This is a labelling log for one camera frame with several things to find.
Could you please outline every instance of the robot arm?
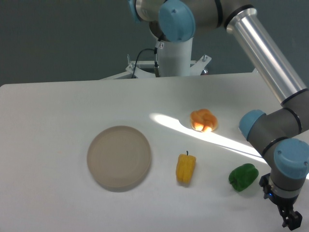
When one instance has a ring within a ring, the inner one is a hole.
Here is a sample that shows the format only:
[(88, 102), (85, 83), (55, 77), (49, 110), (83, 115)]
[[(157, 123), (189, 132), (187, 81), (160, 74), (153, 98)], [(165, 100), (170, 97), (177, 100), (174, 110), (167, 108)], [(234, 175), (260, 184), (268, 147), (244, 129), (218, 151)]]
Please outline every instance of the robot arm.
[(129, 0), (136, 18), (158, 21), (171, 42), (217, 27), (233, 34), (272, 90), (282, 109), (247, 113), (239, 128), (271, 167), (262, 176), (264, 198), (278, 206), (283, 227), (300, 227), (293, 211), (309, 173), (309, 146), (292, 137), (309, 129), (309, 91), (256, 17), (248, 0)]

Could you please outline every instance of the beige plate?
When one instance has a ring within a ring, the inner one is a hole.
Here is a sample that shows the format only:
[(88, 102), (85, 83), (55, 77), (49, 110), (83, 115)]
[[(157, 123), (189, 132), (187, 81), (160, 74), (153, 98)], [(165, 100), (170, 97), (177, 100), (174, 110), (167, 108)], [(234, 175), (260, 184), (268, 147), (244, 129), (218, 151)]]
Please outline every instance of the beige plate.
[(87, 155), (94, 179), (109, 190), (123, 191), (136, 186), (151, 162), (150, 146), (138, 130), (111, 127), (92, 141)]

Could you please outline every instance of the table surface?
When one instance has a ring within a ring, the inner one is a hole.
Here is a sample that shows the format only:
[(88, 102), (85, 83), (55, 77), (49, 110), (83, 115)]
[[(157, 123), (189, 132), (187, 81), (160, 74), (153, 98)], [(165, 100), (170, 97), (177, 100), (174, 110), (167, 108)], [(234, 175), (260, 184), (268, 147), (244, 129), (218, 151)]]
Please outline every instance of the table surface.
[[(190, 129), (189, 114), (208, 108), (214, 133)], [(252, 109), (280, 109), (259, 74), (4, 85), (0, 88), (1, 232), (288, 231), (258, 181), (270, 168), (238, 130)], [(87, 150), (118, 125), (142, 132), (152, 151), (145, 179), (125, 192), (92, 178)], [(305, 132), (297, 138), (309, 142)], [(175, 169), (189, 151), (197, 165), (181, 186)], [(228, 175), (244, 163), (260, 174), (237, 193)], [(295, 210), (308, 231), (309, 184)]]

